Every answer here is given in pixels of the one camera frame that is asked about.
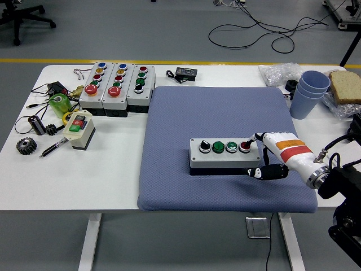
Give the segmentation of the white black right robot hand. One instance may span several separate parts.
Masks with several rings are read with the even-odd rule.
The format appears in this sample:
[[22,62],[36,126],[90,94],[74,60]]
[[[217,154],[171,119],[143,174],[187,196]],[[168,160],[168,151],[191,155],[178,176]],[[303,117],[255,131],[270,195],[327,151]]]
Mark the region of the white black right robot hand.
[[259,140],[288,169],[296,171],[303,182],[315,181],[329,171],[326,163],[316,163],[315,154],[295,134],[290,132],[267,132],[252,135],[247,145]]

